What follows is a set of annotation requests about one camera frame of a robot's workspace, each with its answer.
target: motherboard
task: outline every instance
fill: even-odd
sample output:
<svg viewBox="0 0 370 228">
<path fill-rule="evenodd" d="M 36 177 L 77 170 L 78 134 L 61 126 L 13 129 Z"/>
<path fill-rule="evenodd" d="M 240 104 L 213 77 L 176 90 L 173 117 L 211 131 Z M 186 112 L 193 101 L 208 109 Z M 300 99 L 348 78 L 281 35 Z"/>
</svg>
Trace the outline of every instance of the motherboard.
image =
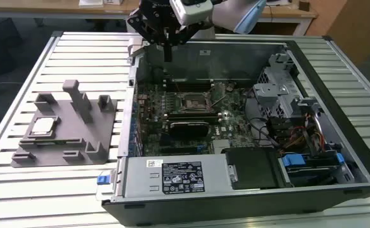
<svg viewBox="0 0 370 228">
<path fill-rule="evenodd" d="M 244 103 L 251 92 L 232 81 L 138 86 L 142 156 L 215 154 L 253 147 Z"/>
</svg>

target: metal bracket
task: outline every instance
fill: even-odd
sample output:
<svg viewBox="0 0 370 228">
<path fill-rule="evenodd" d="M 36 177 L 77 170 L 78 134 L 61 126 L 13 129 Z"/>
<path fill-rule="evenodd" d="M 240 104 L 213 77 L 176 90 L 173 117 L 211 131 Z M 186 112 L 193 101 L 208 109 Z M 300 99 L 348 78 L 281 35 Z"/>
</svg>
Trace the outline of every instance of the metal bracket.
<svg viewBox="0 0 370 228">
<path fill-rule="evenodd" d="M 126 46 L 126 48 L 128 48 L 128 55 L 129 55 L 128 63 L 132 64 L 133 57 L 144 52 L 141 46 L 142 46 L 142 39 L 141 39 L 140 36 L 129 38 L 129 40 L 128 40 L 128 46 Z"/>
</svg>

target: black plastic cover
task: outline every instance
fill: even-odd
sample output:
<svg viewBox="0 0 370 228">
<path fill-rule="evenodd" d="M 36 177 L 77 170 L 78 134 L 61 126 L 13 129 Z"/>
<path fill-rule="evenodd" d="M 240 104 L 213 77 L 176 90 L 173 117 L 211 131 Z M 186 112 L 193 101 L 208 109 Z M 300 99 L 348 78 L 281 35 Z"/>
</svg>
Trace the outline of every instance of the black plastic cover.
<svg viewBox="0 0 370 228">
<path fill-rule="evenodd" d="M 285 183 L 273 148 L 239 147 L 223 149 L 227 164 L 233 165 L 237 181 L 232 189 L 284 188 Z"/>
</svg>

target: blue tab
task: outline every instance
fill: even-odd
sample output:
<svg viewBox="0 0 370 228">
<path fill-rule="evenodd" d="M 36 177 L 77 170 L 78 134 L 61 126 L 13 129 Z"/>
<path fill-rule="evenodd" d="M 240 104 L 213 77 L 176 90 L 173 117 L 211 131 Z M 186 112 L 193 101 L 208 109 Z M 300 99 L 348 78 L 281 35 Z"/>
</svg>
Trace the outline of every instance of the blue tab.
<svg viewBox="0 0 370 228">
<path fill-rule="evenodd" d="M 109 175 L 97 177 L 97 185 L 109 184 Z"/>
<path fill-rule="evenodd" d="M 291 165 L 305 165 L 304 158 L 300 154 L 287 154 L 283 158 L 283 165 L 291 166 Z"/>
<path fill-rule="evenodd" d="M 337 162 L 339 162 L 340 164 L 344 163 L 344 157 L 343 157 L 341 153 L 336 153 L 336 159 L 337 159 Z"/>
</svg>

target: white paper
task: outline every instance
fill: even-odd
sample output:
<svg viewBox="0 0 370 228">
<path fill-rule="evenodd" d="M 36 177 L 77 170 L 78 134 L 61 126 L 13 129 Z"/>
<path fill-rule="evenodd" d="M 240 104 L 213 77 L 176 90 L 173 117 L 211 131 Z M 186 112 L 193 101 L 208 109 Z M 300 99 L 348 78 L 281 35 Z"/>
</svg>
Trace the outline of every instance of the white paper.
<svg viewBox="0 0 370 228">
<path fill-rule="evenodd" d="M 102 0 L 78 0 L 80 8 L 101 8 Z"/>
<path fill-rule="evenodd" d="M 288 2 L 288 0 L 276 0 L 276 1 L 271 1 L 268 2 L 267 1 L 267 6 L 285 6 L 285 5 L 289 5 L 291 3 Z"/>
</svg>

